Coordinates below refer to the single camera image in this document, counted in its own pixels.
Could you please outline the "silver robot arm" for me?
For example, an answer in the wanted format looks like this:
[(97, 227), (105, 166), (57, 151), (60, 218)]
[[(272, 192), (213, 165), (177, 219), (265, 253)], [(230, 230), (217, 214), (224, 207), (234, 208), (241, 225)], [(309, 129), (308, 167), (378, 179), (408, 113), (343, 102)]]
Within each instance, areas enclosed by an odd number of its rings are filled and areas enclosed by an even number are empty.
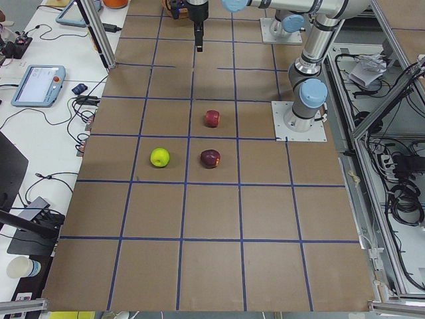
[(294, 92), (292, 108), (284, 115), (285, 125), (295, 132), (310, 130), (316, 112), (325, 104), (327, 87), (318, 79), (323, 59), (333, 44), (343, 21), (356, 17), (370, 1), (223, 1), (223, 7), (235, 13), (253, 6), (278, 11), (315, 15), (313, 26), (301, 55), (288, 70)]
[(305, 24), (305, 17), (302, 13), (283, 9), (277, 10), (274, 18), (275, 26), (273, 27), (273, 31), (277, 37), (290, 36), (300, 31)]

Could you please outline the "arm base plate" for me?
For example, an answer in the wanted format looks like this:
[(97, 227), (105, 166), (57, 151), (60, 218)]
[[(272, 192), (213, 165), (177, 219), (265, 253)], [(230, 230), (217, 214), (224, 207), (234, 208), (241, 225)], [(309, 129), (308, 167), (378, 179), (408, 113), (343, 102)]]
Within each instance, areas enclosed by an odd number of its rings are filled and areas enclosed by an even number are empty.
[(275, 18), (261, 18), (262, 42), (267, 44), (301, 45), (300, 29), (304, 26), (303, 17), (288, 16), (282, 21)]
[(281, 142), (326, 142), (326, 118), (317, 109), (313, 118), (298, 118), (292, 110), (292, 101), (272, 101), (275, 139)]

